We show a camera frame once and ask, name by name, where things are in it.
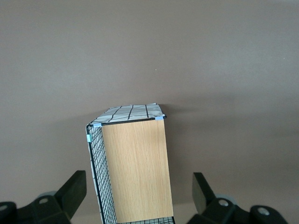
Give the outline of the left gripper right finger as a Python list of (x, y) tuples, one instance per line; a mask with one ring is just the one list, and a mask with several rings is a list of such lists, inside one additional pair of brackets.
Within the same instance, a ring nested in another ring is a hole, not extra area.
[(232, 201), (216, 197), (202, 173), (192, 176), (192, 198), (197, 210), (189, 224), (286, 224), (275, 209), (254, 205), (250, 211), (241, 209)]

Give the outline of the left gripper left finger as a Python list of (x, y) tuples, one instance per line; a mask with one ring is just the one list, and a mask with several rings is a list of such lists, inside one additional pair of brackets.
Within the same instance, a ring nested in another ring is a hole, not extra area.
[(0, 203), (2, 224), (70, 224), (86, 196), (86, 171), (77, 170), (54, 194), (44, 195), (17, 208), (14, 202)]

